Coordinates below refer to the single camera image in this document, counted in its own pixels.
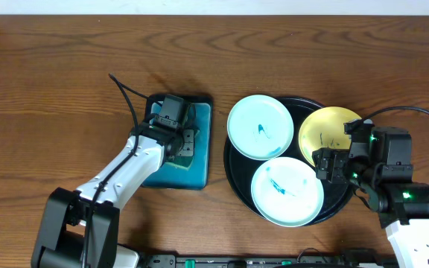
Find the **yellow plate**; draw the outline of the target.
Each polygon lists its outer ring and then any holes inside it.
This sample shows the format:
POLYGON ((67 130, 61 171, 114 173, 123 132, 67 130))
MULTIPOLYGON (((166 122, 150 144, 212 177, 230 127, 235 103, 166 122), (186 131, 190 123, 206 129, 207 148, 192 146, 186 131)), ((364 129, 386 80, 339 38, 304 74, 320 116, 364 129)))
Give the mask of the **yellow plate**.
POLYGON ((350 148, 351 139, 344 133, 344 124, 360 119, 350 109, 329 106, 312 112, 299 130, 299 148, 302 155, 313 167, 312 154, 323 147, 345 150, 350 148))

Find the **light blue plate bottom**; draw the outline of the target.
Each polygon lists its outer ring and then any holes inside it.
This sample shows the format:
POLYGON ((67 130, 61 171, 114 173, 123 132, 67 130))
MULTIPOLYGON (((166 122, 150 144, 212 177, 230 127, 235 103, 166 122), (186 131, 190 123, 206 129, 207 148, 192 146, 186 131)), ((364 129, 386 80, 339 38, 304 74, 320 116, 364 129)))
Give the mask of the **light blue plate bottom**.
POLYGON ((260 165, 252 176, 250 193, 265 219, 288 228, 310 224, 319 215, 325 196, 314 170, 290 157, 260 165))

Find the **green yellow sponge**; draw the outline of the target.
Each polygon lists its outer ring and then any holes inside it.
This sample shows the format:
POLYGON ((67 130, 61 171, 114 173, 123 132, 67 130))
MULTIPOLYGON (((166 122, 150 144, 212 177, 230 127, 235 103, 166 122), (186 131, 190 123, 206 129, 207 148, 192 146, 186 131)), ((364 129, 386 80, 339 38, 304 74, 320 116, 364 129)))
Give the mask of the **green yellow sponge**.
POLYGON ((168 164, 174 166, 175 168, 188 170, 191 167, 193 160, 193 156, 173 156, 170 158, 168 164))

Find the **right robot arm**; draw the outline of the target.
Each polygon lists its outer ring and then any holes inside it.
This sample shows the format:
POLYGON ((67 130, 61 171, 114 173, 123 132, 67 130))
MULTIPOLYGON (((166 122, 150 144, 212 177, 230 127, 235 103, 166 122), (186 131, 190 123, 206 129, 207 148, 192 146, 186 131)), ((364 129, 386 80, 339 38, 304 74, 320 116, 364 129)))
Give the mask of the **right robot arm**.
POLYGON ((412 140, 396 127, 364 124, 348 149, 313 152, 316 177, 364 192, 400 267, 429 267, 429 185, 413 181, 412 140))

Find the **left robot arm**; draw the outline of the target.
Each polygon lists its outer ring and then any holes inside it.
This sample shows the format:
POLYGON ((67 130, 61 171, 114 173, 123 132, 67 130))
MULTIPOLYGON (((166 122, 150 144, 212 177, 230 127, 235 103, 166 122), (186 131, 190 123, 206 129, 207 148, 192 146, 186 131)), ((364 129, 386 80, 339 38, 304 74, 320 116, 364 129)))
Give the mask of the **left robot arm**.
POLYGON ((32 267, 137 267, 139 254, 118 244, 120 214, 166 159, 194 153, 196 130, 170 133, 148 126, 76 190, 55 189, 42 215, 32 267))

